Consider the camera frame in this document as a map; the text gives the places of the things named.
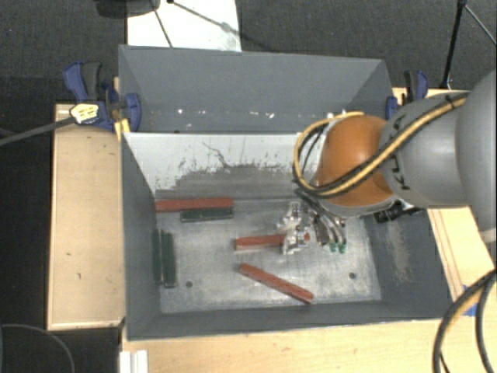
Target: wooden table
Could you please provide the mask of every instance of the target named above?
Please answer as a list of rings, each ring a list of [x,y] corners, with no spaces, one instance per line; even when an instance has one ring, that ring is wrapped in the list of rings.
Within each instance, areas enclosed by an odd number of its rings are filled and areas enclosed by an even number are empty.
[[[57,106],[57,120],[68,115]],[[49,330],[118,326],[125,316],[123,229],[115,135],[71,125],[56,131],[50,241]],[[493,265],[467,208],[429,212],[453,298]],[[439,321],[395,322],[281,333],[150,340],[150,373],[428,372]],[[485,339],[497,365],[495,288],[485,313]],[[483,371],[474,318],[451,327],[443,353],[451,373]]]

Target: yellow clamp tag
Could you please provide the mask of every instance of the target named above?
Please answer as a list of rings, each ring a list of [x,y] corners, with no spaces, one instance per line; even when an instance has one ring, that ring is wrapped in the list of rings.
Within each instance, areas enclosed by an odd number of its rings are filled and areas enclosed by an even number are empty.
[[[99,119],[99,106],[94,103],[79,103],[69,113],[77,124],[93,124]]]

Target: gray bin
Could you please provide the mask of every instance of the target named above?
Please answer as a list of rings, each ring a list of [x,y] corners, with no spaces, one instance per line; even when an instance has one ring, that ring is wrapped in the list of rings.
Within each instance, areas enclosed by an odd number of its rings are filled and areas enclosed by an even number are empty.
[[[141,131],[150,131],[125,134],[122,144],[130,340],[430,319],[447,309],[450,292],[423,212],[382,225],[348,221],[343,255],[318,245],[293,256],[233,247],[236,237],[275,233],[294,200],[296,131],[352,106],[383,115],[391,88],[382,61],[121,47],[120,84],[140,95]],[[262,105],[274,116],[262,115]],[[235,215],[182,224],[177,213],[155,213],[156,197],[233,197]],[[154,281],[157,228],[175,240],[175,288]],[[307,288],[315,303],[243,277],[240,263]]]

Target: black floor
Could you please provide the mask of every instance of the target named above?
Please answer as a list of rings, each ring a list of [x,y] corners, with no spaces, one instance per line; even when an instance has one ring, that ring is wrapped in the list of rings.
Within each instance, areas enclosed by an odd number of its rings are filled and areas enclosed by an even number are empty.
[[[403,85],[405,69],[422,69],[431,86],[442,80],[456,0],[236,2],[243,50],[383,58],[393,85]],[[495,37],[497,0],[468,4]],[[126,31],[119,3],[109,8],[94,0],[0,0],[0,18],[0,129],[24,131],[53,120],[57,100],[71,98],[61,73],[73,61],[100,61],[105,77],[117,74],[116,48]],[[470,89],[493,68],[495,45],[465,13],[453,88]],[[45,135],[0,148],[2,323],[45,324],[50,143]],[[26,367],[33,366],[26,360],[38,358],[28,333],[6,329],[4,338],[4,371],[53,371]],[[47,343],[36,339],[38,351],[47,351]],[[116,370],[116,330],[64,333],[62,339],[78,373]],[[58,371],[68,368],[59,350],[47,352]]]

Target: red wooden block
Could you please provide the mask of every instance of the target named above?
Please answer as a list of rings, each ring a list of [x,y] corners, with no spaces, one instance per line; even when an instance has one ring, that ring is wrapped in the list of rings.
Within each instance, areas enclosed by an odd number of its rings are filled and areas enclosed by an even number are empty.
[[[278,290],[285,295],[289,295],[290,297],[296,298],[306,304],[311,304],[312,299],[314,298],[314,295],[310,291],[307,291],[296,284],[287,282],[280,277],[269,274],[264,270],[260,270],[252,265],[243,263],[238,272],[246,277],[250,277],[254,281],[258,281],[269,288]]]
[[[235,250],[264,249],[266,247],[278,247],[285,240],[284,234],[247,236],[235,239]]]
[[[211,197],[208,199],[164,199],[155,201],[155,212],[157,213],[175,213],[185,210],[223,207],[233,207],[233,199],[230,197]]]

